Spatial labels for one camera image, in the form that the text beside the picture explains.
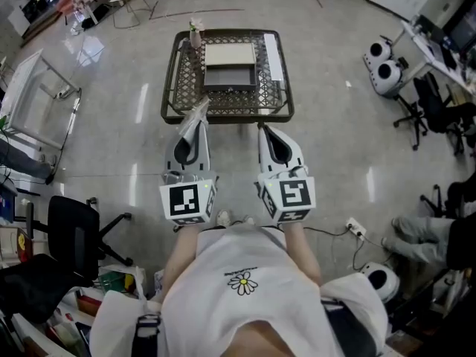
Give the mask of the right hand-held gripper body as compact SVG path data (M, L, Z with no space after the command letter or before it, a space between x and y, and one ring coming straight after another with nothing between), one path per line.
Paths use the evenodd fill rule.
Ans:
M255 184L275 223L302 222L316 208L315 180L308 175L307 166L261 173Z

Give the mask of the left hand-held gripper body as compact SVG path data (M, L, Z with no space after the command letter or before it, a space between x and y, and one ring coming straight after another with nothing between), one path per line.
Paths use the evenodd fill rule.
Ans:
M159 187L164 216L177 226L201 225L212 217L216 199L217 174L214 171L162 173Z

